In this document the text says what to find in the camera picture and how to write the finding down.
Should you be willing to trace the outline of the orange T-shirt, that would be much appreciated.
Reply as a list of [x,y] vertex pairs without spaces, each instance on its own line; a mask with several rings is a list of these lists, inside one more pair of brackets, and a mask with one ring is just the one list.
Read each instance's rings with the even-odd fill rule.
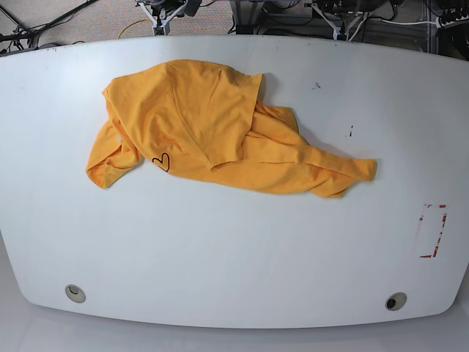
[[86,173],[108,188],[143,160],[170,175],[269,194],[342,197],[377,162],[311,146],[291,109],[259,99],[262,75],[179,59],[114,78]]

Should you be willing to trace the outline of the white power strip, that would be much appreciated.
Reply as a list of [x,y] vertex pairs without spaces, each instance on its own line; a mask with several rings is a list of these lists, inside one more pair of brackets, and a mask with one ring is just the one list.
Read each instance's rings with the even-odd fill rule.
[[468,22],[468,8],[456,8],[443,11],[436,20],[436,27],[446,29],[452,26],[466,24]]

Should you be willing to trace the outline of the red tape rectangle marking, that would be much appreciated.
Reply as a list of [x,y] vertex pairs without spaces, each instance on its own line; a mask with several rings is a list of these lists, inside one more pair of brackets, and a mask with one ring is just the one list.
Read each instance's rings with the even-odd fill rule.
[[448,206],[425,204],[418,220],[417,255],[422,259],[435,258],[446,225]]

